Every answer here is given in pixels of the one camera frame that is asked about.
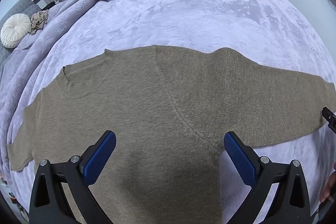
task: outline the lavender bedspread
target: lavender bedspread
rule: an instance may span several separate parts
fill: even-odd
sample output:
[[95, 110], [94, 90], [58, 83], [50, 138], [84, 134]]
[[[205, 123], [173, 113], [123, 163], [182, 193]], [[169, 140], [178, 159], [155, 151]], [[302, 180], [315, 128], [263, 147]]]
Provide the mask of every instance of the lavender bedspread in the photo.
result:
[[[287, 0], [67, 0], [50, 9], [44, 29], [27, 35], [3, 65], [0, 172], [27, 210], [33, 161], [23, 171], [11, 172], [6, 147], [22, 123], [23, 109], [62, 66], [101, 54], [104, 48], [153, 44], [202, 52], [230, 47], [261, 65], [319, 75], [336, 84], [336, 66], [329, 52]], [[272, 161], [301, 161], [314, 210], [336, 160], [335, 144], [335, 134], [324, 126], [298, 140], [255, 151]], [[249, 191], [226, 153], [221, 156], [221, 185], [226, 223]], [[266, 201], [259, 220], [269, 205]]]

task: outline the round cushion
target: round cushion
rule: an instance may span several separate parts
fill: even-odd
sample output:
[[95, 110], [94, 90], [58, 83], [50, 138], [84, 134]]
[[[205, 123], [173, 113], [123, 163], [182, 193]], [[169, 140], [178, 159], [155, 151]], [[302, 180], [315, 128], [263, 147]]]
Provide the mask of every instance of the round cushion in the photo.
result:
[[29, 16], [25, 14], [12, 15], [1, 28], [0, 39], [3, 46], [15, 48], [31, 27], [32, 23]]

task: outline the beige cloth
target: beige cloth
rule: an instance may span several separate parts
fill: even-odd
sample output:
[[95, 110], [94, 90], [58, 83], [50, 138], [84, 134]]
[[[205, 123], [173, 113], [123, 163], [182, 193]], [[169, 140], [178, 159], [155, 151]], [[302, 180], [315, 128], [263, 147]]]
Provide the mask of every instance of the beige cloth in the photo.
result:
[[38, 11], [37, 13], [31, 16], [31, 29], [30, 34], [35, 34], [37, 30], [42, 30], [45, 21], [48, 17], [48, 10]]

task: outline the metal bolt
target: metal bolt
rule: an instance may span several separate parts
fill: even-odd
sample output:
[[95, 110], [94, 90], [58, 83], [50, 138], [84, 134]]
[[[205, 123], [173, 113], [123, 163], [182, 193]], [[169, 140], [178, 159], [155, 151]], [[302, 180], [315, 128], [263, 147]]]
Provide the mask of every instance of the metal bolt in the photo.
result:
[[40, 165], [41, 165], [41, 166], [45, 166], [47, 163], [48, 163], [47, 160], [41, 160]]
[[261, 162], [263, 162], [265, 164], [269, 163], [269, 158], [267, 158], [267, 157], [261, 157], [260, 160], [261, 160]]
[[73, 157], [71, 157], [70, 160], [71, 160], [71, 162], [76, 163], [76, 162], [79, 161], [79, 157], [78, 156], [73, 156]]
[[293, 160], [293, 165], [296, 167], [300, 166], [300, 162], [298, 160]]

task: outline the sweater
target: sweater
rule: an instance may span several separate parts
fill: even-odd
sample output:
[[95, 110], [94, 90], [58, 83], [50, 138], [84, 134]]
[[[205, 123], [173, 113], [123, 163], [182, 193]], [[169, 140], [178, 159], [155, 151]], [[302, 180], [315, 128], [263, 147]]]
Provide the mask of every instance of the sweater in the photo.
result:
[[224, 134], [234, 130], [252, 146], [292, 140], [318, 129], [322, 107], [335, 102], [322, 78], [261, 66], [229, 48], [105, 50], [64, 67], [24, 110], [10, 166], [65, 162], [112, 130], [117, 146], [90, 186], [112, 222], [221, 223]]

